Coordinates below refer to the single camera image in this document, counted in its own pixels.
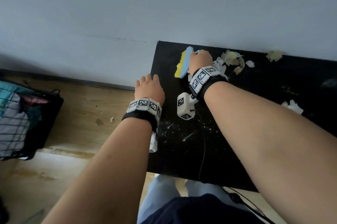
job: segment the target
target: wristband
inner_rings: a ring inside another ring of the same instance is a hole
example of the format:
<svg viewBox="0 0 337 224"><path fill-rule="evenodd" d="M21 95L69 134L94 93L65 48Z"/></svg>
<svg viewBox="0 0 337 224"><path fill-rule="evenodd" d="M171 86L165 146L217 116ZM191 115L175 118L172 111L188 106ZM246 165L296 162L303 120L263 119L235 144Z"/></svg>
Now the wristband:
<svg viewBox="0 0 337 224"><path fill-rule="evenodd" d="M224 81L220 76L220 71L212 66L202 67L195 71L190 84L188 85L192 94L200 102L204 102L206 90L215 82Z"/></svg>
<svg viewBox="0 0 337 224"><path fill-rule="evenodd" d="M151 98L139 98L129 104L122 120L130 117L148 120L152 126L153 132L156 132L156 129L159 126L160 116L161 107L158 102Z"/></svg>

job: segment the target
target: wooden floor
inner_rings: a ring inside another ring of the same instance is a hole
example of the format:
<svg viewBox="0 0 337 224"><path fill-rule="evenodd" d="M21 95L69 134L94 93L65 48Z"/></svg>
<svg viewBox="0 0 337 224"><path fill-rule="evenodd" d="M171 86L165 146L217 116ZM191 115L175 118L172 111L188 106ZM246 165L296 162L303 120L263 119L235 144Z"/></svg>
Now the wooden floor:
<svg viewBox="0 0 337 224"><path fill-rule="evenodd" d="M11 213L11 223L21 223L44 209L29 223L40 223L69 184L88 164L120 123L134 93L129 91L7 77L37 89L60 89L64 104L45 147L29 161L0 161L0 196ZM154 174L147 173L141 202ZM183 179L175 179L182 196L187 196ZM275 223L285 223L259 193L242 191Z"/></svg>

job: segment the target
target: pink fabric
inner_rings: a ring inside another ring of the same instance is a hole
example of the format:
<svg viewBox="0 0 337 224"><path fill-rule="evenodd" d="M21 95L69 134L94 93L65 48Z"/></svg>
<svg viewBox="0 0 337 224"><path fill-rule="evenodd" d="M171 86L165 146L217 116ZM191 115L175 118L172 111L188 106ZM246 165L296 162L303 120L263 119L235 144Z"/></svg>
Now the pink fabric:
<svg viewBox="0 0 337 224"><path fill-rule="evenodd" d="M33 96L33 95L20 95L20 97L28 104L28 105L33 105L34 103L38 104L44 104L48 103L49 101Z"/></svg>

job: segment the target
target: blue brush handle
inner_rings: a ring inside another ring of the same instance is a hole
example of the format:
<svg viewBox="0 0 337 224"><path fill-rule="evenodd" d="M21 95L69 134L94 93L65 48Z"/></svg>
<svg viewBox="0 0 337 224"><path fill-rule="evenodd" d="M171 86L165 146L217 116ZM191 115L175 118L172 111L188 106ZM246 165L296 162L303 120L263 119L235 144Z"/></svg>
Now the blue brush handle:
<svg viewBox="0 0 337 224"><path fill-rule="evenodd" d="M189 56L190 56L191 52L194 52L193 47L187 47L179 78L183 78L187 74L188 64L189 64Z"/></svg>

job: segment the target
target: leg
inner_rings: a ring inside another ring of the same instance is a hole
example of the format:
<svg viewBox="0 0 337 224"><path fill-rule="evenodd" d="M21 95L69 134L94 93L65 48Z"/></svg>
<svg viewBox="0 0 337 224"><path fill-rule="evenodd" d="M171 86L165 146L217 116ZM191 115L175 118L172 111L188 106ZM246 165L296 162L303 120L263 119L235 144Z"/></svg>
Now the leg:
<svg viewBox="0 0 337 224"><path fill-rule="evenodd" d="M138 212L137 224L146 220L147 217L175 197L180 197L180 194L174 179L166 175L158 175L149 185L147 195Z"/></svg>
<svg viewBox="0 0 337 224"><path fill-rule="evenodd" d="M220 201L226 205L249 211L246 206L240 203L234 203L227 195L227 193L224 192L223 189L218 185L196 182L194 180L187 180L185 183L185 187L188 196L202 196L204 194L212 194L219 198Z"/></svg>

